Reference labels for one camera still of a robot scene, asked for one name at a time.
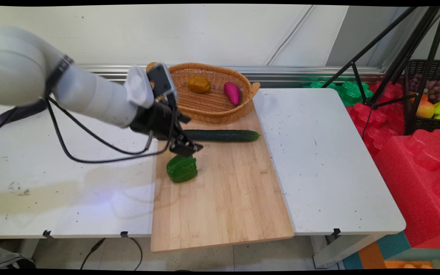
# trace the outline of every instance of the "yellow potato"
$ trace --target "yellow potato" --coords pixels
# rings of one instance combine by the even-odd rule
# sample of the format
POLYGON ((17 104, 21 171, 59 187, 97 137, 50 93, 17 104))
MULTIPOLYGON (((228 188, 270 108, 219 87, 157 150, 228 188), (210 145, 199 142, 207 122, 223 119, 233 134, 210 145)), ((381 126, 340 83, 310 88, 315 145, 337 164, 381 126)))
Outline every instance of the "yellow potato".
POLYGON ((202 76, 194 76, 190 80, 188 80, 188 88, 192 92, 197 92, 198 94, 204 94, 209 92, 212 88, 210 86, 210 82, 202 76))

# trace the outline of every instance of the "white table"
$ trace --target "white table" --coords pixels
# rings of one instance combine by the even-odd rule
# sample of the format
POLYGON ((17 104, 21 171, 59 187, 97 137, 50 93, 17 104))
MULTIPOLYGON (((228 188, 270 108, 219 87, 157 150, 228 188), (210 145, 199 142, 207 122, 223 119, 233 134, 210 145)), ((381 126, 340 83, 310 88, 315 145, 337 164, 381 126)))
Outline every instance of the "white table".
MULTIPOLYGON (((260 89, 254 103, 296 235, 340 235, 314 256, 340 261, 405 220, 333 89, 260 89)), ((0 113, 9 109, 0 106, 0 113)), ((73 155, 108 159, 103 146, 54 108, 73 155)), ((98 136, 138 151, 146 136, 76 117, 98 136)), ((151 150, 157 148, 153 142, 151 150)), ((81 164, 63 153, 47 111, 0 129, 0 238, 150 236, 153 157, 81 164)))

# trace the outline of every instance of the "tiled floor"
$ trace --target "tiled floor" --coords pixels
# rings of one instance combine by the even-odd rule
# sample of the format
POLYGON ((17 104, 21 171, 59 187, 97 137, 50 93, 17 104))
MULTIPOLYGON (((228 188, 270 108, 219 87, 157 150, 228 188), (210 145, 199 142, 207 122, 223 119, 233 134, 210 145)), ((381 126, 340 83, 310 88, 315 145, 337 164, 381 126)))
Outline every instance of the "tiled floor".
MULTIPOLYGON (((33 255, 37 268, 78 269, 99 239, 42 239, 33 255)), ((152 254, 150 238, 136 238, 144 253, 138 270, 257 271, 314 270, 309 237, 152 254)), ((88 258, 84 269, 133 270, 140 251, 132 240, 110 238, 88 258)), ((330 270, 337 270, 337 265, 330 270)))

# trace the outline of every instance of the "black tripod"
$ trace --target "black tripod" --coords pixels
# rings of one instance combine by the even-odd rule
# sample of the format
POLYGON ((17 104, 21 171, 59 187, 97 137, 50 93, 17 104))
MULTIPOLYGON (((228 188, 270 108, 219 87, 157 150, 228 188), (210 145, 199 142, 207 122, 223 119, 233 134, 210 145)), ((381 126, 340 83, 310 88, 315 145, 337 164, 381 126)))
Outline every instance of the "black tripod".
MULTIPOLYGON (((405 42, 404 46, 400 50, 400 52, 397 54, 396 58, 393 60, 393 62, 390 64, 388 70, 386 71, 385 77, 381 81, 381 84, 379 85, 376 92, 374 92, 374 95, 371 97, 370 100, 368 100, 364 94, 363 86, 361 84, 361 78, 359 77, 358 69, 356 68, 356 61, 363 56, 371 47, 373 47, 378 41, 380 41, 387 33, 389 33, 393 28, 398 25, 402 20, 404 20, 409 14, 414 11, 417 7, 409 7, 404 13, 402 13, 395 21, 393 21, 382 33, 380 33, 377 37, 375 37, 364 49, 361 50, 356 56, 354 56, 346 65, 344 65, 332 78, 330 78, 325 84, 323 84, 322 88, 327 87, 330 83, 332 83, 339 75, 341 75, 344 71, 346 71, 350 66, 352 66, 354 71, 354 76, 356 77, 356 82, 359 86, 359 90, 361 92, 361 97, 363 99, 364 105, 370 106, 370 114, 368 116, 368 121, 370 119, 371 111, 376 110, 377 108, 392 104, 399 101, 404 101, 407 99, 416 98, 414 100, 414 103, 412 105, 412 109, 410 111, 410 120, 415 119, 415 115, 417 113, 417 108, 419 106, 419 103, 421 101, 424 87, 426 84, 427 77, 429 75, 429 70, 431 67, 432 62, 434 61, 435 53, 437 52, 437 49, 439 47, 440 42, 440 21, 439 25, 437 27, 437 31, 435 32, 434 40, 431 45, 431 49, 429 51, 429 55, 427 57, 427 62, 424 68, 424 71, 422 73, 422 79, 419 84, 419 87, 417 89, 417 92, 415 94, 406 95, 399 99, 393 99, 390 101, 386 101, 383 103, 377 104, 378 99, 381 97, 381 95, 384 93, 384 90, 388 83, 391 81, 393 84, 396 83, 398 78, 400 78, 400 75, 402 74, 402 71, 404 70, 406 64, 410 60, 412 54, 415 52, 417 46, 421 43, 422 39, 426 35, 426 33, 429 31, 429 29, 433 26, 433 24, 439 19, 440 14, 438 14, 438 11, 440 10, 440 6, 431 6, 427 8, 427 11, 422 16, 421 20, 417 24, 414 31, 411 33, 409 39, 407 42, 405 42)), ((405 134, 409 133, 409 127, 411 125, 412 121, 407 121, 405 124, 405 134)))

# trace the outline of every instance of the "wicker basket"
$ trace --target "wicker basket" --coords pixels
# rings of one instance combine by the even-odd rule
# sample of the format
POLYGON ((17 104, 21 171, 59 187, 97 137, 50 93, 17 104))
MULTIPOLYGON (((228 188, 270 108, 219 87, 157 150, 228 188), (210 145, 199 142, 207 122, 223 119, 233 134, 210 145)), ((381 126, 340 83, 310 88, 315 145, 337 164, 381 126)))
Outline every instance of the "wicker basket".
MULTIPOLYGON (((414 59, 410 60, 405 67, 405 75, 403 81, 404 95, 409 94, 408 86, 409 80, 417 73, 422 73, 425 67, 426 60, 414 59)), ((434 60, 429 70, 428 79, 440 80, 440 60, 434 60)), ((440 129, 440 120, 433 118, 425 118, 420 116, 410 117, 410 110, 412 104, 409 100, 403 104, 405 114, 405 125, 408 125, 405 134, 412 134, 417 129, 424 129, 432 132, 435 129, 440 129)))
MULTIPOLYGON (((149 72, 154 64, 150 63, 146 71, 149 72)), ((183 63, 171 66, 169 73, 180 96, 179 110, 195 120, 211 123, 238 120, 260 87, 259 82, 251 85, 245 76, 235 70, 200 63, 183 63), (188 88, 188 80, 193 76, 206 78, 212 87, 210 92, 206 94, 191 92, 188 88), (241 92, 239 106, 232 104, 223 91, 225 82, 232 82, 239 88, 241 92)))

